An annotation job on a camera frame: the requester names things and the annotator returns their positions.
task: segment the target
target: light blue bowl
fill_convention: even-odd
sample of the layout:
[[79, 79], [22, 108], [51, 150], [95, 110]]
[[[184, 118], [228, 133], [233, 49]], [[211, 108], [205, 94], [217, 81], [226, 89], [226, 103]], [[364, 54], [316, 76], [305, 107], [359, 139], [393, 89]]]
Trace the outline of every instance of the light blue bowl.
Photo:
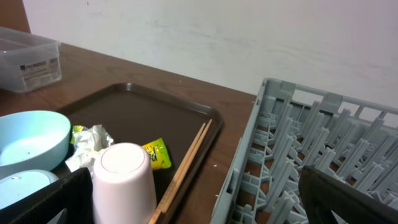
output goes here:
[[70, 122], [52, 111], [0, 117], [0, 179], [16, 172], [52, 170], [67, 155]]

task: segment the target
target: crumpled tissue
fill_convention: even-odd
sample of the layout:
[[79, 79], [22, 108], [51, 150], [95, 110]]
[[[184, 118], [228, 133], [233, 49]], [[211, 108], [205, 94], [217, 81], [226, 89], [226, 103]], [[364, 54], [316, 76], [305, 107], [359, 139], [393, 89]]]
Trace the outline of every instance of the crumpled tissue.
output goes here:
[[93, 176], [94, 161], [107, 147], [114, 144], [113, 138], [105, 131], [102, 125], [94, 125], [90, 129], [83, 129], [73, 133], [75, 152], [65, 161], [70, 172], [81, 167], [87, 167]]

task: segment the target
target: brown tabletop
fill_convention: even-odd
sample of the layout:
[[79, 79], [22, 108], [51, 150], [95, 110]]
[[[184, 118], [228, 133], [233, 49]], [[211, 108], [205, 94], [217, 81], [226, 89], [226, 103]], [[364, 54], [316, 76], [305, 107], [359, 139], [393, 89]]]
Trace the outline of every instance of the brown tabletop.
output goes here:
[[62, 80], [57, 83], [23, 94], [0, 90], [0, 116], [26, 110], [57, 110], [123, 82], [208, 105], [223, 115], [224, 126], [175, 214], [175, 223], [209, 223], [255, 96], [67, 44], [60, 47], [60, 63]]

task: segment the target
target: dark brown tray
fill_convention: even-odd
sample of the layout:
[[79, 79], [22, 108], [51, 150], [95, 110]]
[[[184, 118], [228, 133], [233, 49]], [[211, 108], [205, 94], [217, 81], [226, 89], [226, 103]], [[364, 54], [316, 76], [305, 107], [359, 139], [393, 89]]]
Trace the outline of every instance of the dark brown tray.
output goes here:
[[[72, 125], [102, 124], [116, 142], [144, 145], [163, 138], [173, 165], [154, 171], [158, 203], [200, 127], [213, 120], [168, 212], [158, 223], [170, 221], [223, 123], [220, 113], [209, 106], [132, 83], [111, 85], [58, 112], [67, 116]], [[63, 166], [55, 173], [63, 176], [68, 173], [65, 169], [67, 167]]]

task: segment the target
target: clear plastic container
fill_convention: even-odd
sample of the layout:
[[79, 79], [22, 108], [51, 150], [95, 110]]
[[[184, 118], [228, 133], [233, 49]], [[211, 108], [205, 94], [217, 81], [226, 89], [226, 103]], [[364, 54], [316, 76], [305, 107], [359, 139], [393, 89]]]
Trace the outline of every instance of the clear plastic container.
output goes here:
[[0, 27], [0, 88], [24, 93], [61, 80], [59, 41]]

